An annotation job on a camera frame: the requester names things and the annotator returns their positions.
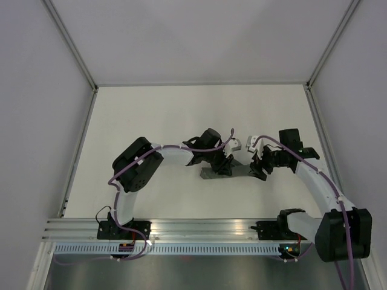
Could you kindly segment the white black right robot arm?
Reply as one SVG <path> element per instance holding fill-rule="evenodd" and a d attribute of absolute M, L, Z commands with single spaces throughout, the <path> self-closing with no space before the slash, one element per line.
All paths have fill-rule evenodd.
<path fill-rule="evenodd" d="M 357 208 L 324 172 L 320 156 L 312 147 L 305 147 L 298 129 L 279 131 L 279 139 L 267 137 L 271 144 L 262 144 L 264 136 L 250 136 L 246 149 L 253 154 L 251 174 L 265 181 L 273 169 L 286 167 L 305 184 L 321 218 L 309 216 L 305 210 L 281 210 L 276 223 L 277 234 L 289 239 L 299 234 L 312 242 L 324 262 L 364 259 L 371 250 L 372 216 L 365 208 Z"/>

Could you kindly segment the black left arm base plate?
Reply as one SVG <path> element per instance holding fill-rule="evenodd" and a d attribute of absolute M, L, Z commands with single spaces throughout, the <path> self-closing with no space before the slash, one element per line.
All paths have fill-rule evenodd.
<path fill-rule="evenodd" d="M 150 221 L 130 221 L 124 224 L 124 230 L 119 228 L 114 220 L 101 221 L 97 231 L 98 240 L 144 240 L 149 238 L 151 233 Z"/>

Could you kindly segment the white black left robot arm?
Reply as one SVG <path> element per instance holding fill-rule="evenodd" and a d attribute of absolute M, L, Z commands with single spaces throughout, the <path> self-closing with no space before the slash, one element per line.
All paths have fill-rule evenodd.
<path fill-rule="evenodd" d="M 117 189 L 111 216 L 114 222 L 111 232 L 118 239 L 131 235 L 131 221 L 134 218 L 134 204 L 138 192 L 150 181 L 160 166 L 194 166 L 202 162 L 210 164 L 209 172 L 215 175 L 231 176 L 233 152 L 241 149 L 241 142 L 230 137 L 223 141 L 220 134 L 208 128 L 199 137 L 193 137 L 180 144 L 161 145 L 137 138 L 113 162 L 113 177 L 108 184 Z"/>

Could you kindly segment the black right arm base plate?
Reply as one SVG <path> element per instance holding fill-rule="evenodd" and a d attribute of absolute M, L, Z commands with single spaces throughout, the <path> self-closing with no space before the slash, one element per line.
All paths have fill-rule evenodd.
<path fill-rule="evenodd" d="M 301 240 L 308 240 L 309 242 L 315 243 L 314 231 L 308 225 L 291 224 L 286 229 L 279 222 L 269 220 L 257 221 L 249 228 L 256 232 L 260 241 L 291 241 L 297 240 L 298 236 L 300 236 Z"/>

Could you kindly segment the grey cloth napkin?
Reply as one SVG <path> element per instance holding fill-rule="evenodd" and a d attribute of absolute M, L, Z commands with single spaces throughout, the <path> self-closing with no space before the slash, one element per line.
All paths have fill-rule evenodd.
<path fill-rule="evenodd" d="M 233 160 L 228 167 L 216 172 L 211 167 L 203 167 L 200 172 L 202 179 L 223 179 L 249 176 L 250 166 Z"/>

